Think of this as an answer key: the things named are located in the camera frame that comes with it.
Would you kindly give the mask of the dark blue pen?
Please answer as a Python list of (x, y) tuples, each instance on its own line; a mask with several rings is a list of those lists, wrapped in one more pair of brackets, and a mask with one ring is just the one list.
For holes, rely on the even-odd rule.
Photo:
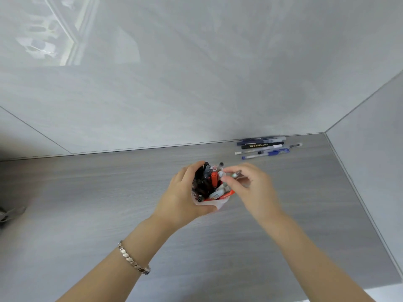
[(263, 144), (263, 143), (277, 143), (283, 142), (286, 140), (286, 137), (262, 137), (262, 138), (245, 138), (237, 142), (237, 146), (244, 145), (255, 145), (255, 144)]

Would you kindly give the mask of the bunch of assorted pens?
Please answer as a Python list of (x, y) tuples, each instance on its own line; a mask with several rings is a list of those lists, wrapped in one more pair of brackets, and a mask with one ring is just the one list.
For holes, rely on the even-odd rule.
[(204, 164), (195, 172), (192, 190), (194, 189), (203, 196), (209, 196), (220, 186), (220, 184), (223, 183), (221, 178), (226, 176), (223, 169), (223, 162), (219, 162), (218, 164), (204, 162)]

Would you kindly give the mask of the black pen with gold print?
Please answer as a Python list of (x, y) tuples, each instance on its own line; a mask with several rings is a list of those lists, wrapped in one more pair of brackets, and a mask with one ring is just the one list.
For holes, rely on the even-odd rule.
[(277, 146), (277, 145), (284, 145), (283, 142), (269, 142), (269, 143), (256, 143), (256, 144), (245, 144), (241, 145), (241, 149), (251, 149), (251, 148), (262, 148), (262, 147), (270, 147), (270, 146)]

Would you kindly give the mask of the person's right hand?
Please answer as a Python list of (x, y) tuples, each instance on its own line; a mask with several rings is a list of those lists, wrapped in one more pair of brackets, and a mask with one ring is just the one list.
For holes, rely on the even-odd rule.
[(250, 163), (229, 166), (223, 171), (227, 173), (225, 177), (229, 177), (239, 170), (250, 180), (247, 195), (239, 197), (255, 220), (265, 225), (285, 216), (270, 176)]

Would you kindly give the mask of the grey metal object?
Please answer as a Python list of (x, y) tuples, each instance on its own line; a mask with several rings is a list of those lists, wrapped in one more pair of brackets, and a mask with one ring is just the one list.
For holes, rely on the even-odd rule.
[(0, 207), (0, 223), (6, 223), (8, 221), (11, 221), (11, 220), (19, 217), (23, 213), (25, 213), (25, 211), (26, 211), (26, 207), (13, 208), (9, 211)]

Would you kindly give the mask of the person's left forearm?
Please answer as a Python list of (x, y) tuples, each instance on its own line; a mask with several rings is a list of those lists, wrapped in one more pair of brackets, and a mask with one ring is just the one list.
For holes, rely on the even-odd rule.
[[(122, 248), (145, 268), (178, 225), (153, 214), (123, 240)], [(140, 276), (141, 272), (116, 248), (56, 302), (125, 302)]]

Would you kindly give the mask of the translucent white pen cup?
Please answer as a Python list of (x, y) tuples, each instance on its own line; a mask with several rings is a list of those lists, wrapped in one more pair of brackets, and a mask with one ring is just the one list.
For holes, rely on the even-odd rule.
[(197, 206), (214, 206), (215, 208), (220, 209), (230, 199), (230, 197), (234, 195), (234, 191), (230, 189), (227, 183), (222, 183), (209, 196), (203, 196), (194, 189), (192, 190), (191, 195)]

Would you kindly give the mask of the grey clear gel pen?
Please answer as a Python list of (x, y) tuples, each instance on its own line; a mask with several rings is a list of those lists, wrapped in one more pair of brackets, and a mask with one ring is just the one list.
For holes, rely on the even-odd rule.
[(242, 186), (244, 187), (249, 187), (250, 186), (250, 180), (247, 176), (245, 176), (241, 170), (236, 171), (230, 175), (231, 178), (235, 179), (237, 182), (239, 182)]

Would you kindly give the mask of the clear pen with white grip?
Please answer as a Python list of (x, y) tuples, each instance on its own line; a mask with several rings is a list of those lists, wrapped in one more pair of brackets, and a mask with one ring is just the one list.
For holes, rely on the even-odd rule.
[(283, 144), (271, 145), (271, 146), (267, 146), (267, 147), (254, 147), (254, 148), (241, 150), (239, 152), (235, 152), (235, 155), (242, 155), (242, 154), (259, 152), (259, 151), (267, 151), (267, 150), (277, 149), (277, 148), (281, 148), (281, 147), (283, 147)]

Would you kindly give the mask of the clear pen with blue grip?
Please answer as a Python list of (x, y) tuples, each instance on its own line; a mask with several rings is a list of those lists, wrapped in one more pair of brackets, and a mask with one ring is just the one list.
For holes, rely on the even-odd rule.
[(273, 151), (261, 151), (255, 155), (242, 156), (241, 159), (249, 160), (249, 159), (254, 159), (254, 158), (264, 157), (264, 156), (276, 156), (276, 155), (285, 154), (285, 153), (289, 153), (289, 152), (290, 152), (290, 150), (288, 148), (282, 148), (282, 149), (273, 150)]

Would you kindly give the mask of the person's left hand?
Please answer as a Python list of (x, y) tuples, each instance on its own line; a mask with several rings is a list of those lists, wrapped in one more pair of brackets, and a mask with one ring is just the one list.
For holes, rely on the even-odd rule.
[(183, 167), (173, 176), (150, 217), (156, 227), (174, 233), (201, 217), (196, 216), (196, 204), (191, 194), (195, 172), (203, 164), (204, 161), (195, 162)]

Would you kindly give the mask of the person's right forearm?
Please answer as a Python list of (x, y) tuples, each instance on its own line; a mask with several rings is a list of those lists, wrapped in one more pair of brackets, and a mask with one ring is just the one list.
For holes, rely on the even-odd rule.
[(291, 217), (270, 215), (258, 223), (280, 248), (310, 302), (375, 302)]

